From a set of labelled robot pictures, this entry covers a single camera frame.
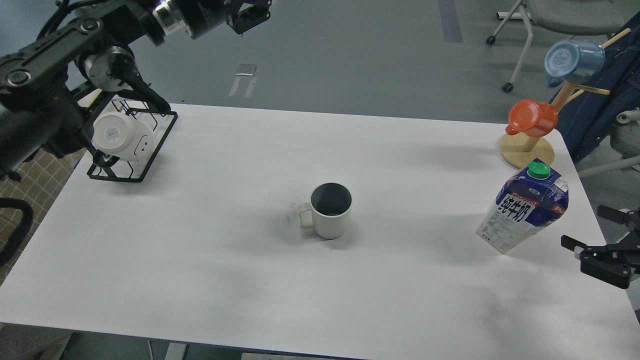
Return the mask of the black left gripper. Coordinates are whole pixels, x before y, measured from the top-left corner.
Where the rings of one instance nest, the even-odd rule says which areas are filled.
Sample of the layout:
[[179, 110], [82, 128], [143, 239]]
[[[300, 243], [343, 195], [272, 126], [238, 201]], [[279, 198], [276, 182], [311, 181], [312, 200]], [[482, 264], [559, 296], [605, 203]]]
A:
[[222, 24], [243, 35], [270, 19], [272, 4], [249, 0], [156, 0], [152, 16], [165, 35], [183, 30], [191, 39], [198, 39]]

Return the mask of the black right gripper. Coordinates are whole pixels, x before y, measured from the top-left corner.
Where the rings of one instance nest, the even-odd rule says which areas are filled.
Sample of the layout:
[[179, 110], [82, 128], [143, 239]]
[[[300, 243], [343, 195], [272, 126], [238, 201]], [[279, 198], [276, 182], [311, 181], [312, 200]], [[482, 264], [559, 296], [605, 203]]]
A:
[[603, 246], [588, 246], [569, 235], [562, 235], [561, 246], [580, 253], [582, 273], [618, 289], [627, 290], [639, 278], [639, 211], [599, 205], [598, 217], [626, 226], [627, 234], [616, 243]]

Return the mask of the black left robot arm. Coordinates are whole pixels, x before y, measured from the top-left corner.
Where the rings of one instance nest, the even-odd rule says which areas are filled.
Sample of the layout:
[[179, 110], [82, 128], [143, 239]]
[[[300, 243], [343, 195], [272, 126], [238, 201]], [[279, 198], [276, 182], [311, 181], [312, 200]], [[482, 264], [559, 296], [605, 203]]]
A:
[[116, 155], [90, 143], [89, 127], [114, 95], [165, 115], [169, 103], [140, 75], [130, 44], [156, 45], [185, 30], [198, 39], [227, 24], [236, 34], [267, 21], [270, 0], [60, 0], [35, 42], [1, 58], [1, 178], [39, 150], [63, 158], [87, 149], [110, 174]]

